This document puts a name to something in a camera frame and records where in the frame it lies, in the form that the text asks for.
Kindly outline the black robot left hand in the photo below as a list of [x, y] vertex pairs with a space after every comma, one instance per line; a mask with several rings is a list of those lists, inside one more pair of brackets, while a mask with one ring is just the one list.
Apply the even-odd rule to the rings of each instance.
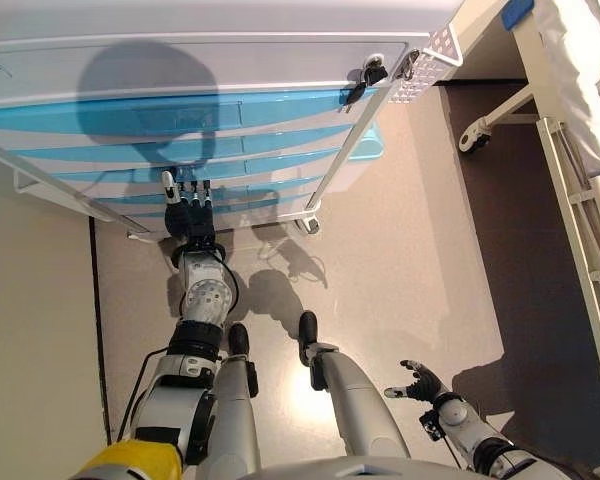
[[185, 184], [178, 183], [171, 170], [161, 172], [166, 209], [164, 222], [169, 235], [185, 241], [198, 249], [210, 249], [215, 245], [211, 182], [202, 181], [203, 199], [198, 193], [198, 182], [190, 183], [191, 199], [184, 196]]

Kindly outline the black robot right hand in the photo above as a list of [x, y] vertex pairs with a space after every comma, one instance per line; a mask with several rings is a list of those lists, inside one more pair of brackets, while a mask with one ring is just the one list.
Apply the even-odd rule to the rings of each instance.
[[411, 371], [415, 381], [403, 387], [388, 387], [383, 394], [386, 398], [409, 398], [431, 404], [443, 393], [446, 387], [439, 377], [424, 364], [415, 360], [401, 360], [399, 364]]

